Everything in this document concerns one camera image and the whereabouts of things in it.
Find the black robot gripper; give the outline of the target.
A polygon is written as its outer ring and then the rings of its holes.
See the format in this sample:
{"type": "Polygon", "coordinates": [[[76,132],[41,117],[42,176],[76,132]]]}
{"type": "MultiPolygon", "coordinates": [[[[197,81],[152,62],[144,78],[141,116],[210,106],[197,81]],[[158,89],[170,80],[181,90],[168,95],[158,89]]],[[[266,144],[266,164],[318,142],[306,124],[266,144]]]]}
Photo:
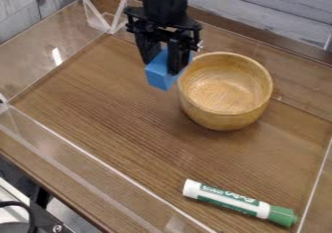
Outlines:
{"type": "Polygon", "coordinates": [[[174,76],[188,65],[190,50],[198,50],[201,24],[186,15],[188,0],[141,0],[126,6],[126,31],[134,35],[142,62],[148,64],[166,43],[166,69],[174,76]]]}

